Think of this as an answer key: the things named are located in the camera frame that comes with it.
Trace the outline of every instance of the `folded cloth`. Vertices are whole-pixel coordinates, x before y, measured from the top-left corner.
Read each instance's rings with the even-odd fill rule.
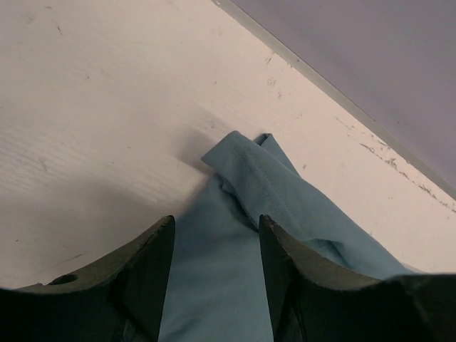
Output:
[[[315,187],[275,139],[228,134],[202,160],[217,173],[176,222],[161,342],[272,342],[259,246],[269,215],[319,254],[385,279],[412,273]]]

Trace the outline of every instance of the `gray-blue fabric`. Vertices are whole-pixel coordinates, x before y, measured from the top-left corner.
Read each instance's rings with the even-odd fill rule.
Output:
[[[272,135],[251,141],[232,132],[202,160],[216,174],[176,222],[161,342],[273,341],[261,214],[359,273],[378,279],[412,273],[301,179]]]

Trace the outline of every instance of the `gray border strip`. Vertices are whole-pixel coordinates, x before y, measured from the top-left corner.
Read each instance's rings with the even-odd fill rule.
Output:
[[[290,63],[297,71],[306,76],[315,86],[320,88],[325,94],[335,100],[342,108],[347,110],[355,119],[360,121],[369,130],[385,141],[394,151],[416,167],[427,178],[434,182],[440,189],[456,200],[456,189],[446,182],[436,171],[428,167],[410,149],[402,144],[397,138],[392,136],[382,125],[372,119],[366,112],[359,108],[355,103],[348,99],[339,89],[334,87],[322,75],[317,73],[309,64],[304,62],[292,50],[287,48],[275,36],[268,32],[263,26],[257,23],[251,16],[240,9],[230,0],[212,0],[214,4],[227,12],[234,20],[263,41],[275,53],[280,55],[285,61]]]

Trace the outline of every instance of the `cloth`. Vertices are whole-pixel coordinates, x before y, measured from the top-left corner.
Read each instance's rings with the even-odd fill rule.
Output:
[[[213,175],[176,223],[161,342],[272,342],[259,246],[269,215],[319,254],[362,274],[410,274],[315,187],[272,135],[228,134],[202,160]]]

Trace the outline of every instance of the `white table surface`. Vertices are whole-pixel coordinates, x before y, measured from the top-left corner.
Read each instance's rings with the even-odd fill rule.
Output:
[[[456,271],[456,205],[210,0],[0,4],[0,286],[47,282],[179,214],[232,130],[402,262]]]

